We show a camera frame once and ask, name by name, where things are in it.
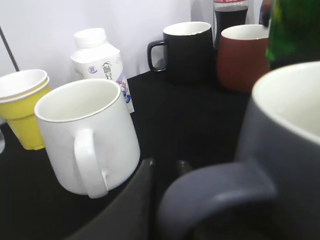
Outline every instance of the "dark bottle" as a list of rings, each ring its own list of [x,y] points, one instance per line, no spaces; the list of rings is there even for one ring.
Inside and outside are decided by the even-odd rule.
[[[270,68],[320,61],[320,0],[273,0]]]
[[[248,0],[214,0],[216,37],[214,47],[219,47],[221,32],[227,28],[246,23]]]

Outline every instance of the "white backdrop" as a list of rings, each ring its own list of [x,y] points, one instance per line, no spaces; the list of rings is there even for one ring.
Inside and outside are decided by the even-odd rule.
[[[247,23],[258,23],[262,0],[250,0]],[[21,70],[44,69],[57,87],[73,81],[73,34],[105,28],[121,50],[128,78],[149,71],[147,45],[162,29],[185,21],[213,23],[213,0],[8,0],[0,3],[0,25]],[[0,43],[0,76],[13,72]],[[155,49],[157,60],[162,50]]]

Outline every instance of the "black tablecloth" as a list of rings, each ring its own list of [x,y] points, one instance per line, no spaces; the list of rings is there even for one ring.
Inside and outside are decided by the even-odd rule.
[[[193,168],[230,162],[235,154],[249,96],[216,84],[172,85],[163,73],[129,79],[133,123],[141,158],[156,159],[153,210],[177,178],[177,160]],[[0,154],[0,239],[62,239],[94,218],[126,184],[89,199],[64,190],[44,149],[24,150],[2,125]]]

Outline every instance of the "red mug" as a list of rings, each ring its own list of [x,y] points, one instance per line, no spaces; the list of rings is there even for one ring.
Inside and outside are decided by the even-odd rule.
[[[219,82],[230,90],[251,93],[256,81],[270,71],[268,43],[269,30],[263,25],[238,25],[222,31],[217,59]]]

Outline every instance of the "black mug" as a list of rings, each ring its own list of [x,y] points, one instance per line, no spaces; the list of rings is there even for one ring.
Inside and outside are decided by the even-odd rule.
[[[209,23],[182,22],[163,30],[164,40],[153,41],[147,47],[147,60],[151,71],[166,70],[172,83],[191,84],[208,82],[214,69],[213,34]],[[152,48],[164,46],[166,66],[156,68],[152,63]]]
[[[235,162],[174,182],[159,207],[166,240],[224,211],[270,203],[288,240],[320,239],[320,61],[283,67],[254,86]]]

